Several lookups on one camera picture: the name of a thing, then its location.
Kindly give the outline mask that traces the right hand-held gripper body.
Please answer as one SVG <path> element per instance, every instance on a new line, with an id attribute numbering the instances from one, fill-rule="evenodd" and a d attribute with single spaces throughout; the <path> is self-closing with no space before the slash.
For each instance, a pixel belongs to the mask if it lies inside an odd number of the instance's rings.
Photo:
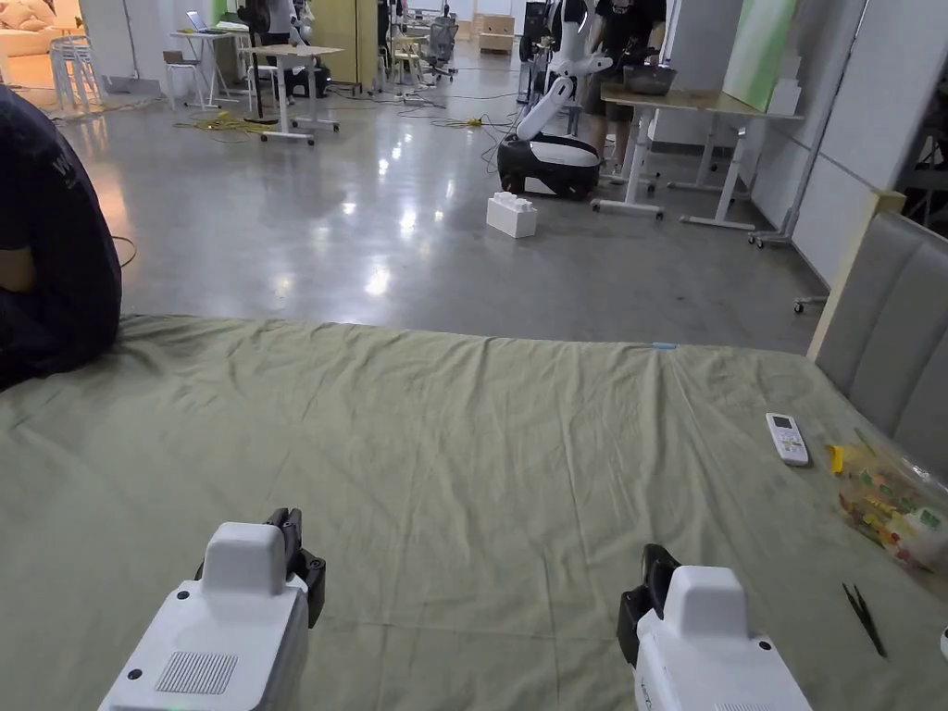
<path id="1" fill-rule="evenodd" d="M 776 644 L 751 630 L 732 569 L 680 566 L 658 593 L 649 580 L 620 602 L 617 639 L 637 709 L 811 708 Z"/>

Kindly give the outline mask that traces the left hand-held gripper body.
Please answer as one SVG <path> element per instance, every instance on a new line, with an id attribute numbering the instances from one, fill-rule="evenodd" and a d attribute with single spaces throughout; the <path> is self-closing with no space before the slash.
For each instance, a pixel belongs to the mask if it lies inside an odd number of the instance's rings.
<path id="1" fill-rule="evenodd" d="M 286 525 L 221 524 L 195 576 L 157 610 L 104 710 L 298 710 L 326 563 Z"/>

